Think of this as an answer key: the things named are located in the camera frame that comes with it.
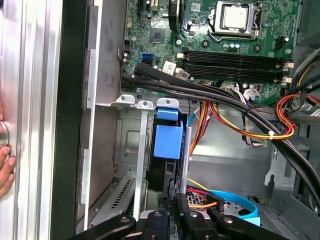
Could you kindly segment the person's hand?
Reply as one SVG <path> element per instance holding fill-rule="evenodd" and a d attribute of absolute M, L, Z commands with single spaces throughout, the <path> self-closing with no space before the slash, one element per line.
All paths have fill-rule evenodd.
<path fill-rule="evenodd" d="M 10 152 L 9 146 L 0 148 L 0 199 L 7 195 L 15 181 L 14 169 L 17 159 L 15 156 L 9 156 Z"/>

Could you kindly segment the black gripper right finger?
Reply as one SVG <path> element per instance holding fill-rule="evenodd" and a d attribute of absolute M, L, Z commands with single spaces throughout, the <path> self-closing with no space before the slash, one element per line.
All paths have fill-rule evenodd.
<path fill-rule="evenodd" d="M 283 237 L 233 215 L 191 210 L 184 193 L 175 195 L 181 240 L 281 240 Z"/>

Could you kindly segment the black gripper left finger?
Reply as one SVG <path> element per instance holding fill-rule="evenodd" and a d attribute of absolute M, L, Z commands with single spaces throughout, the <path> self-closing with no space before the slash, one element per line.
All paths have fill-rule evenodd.
<path fill-rule="evenodd" d="M 146 210 L 138 220 L 120 214 L 85 230 L 71 240 L 168 240 L 170 238 L 170 200 L 159 193 L 158 208 Z"/>

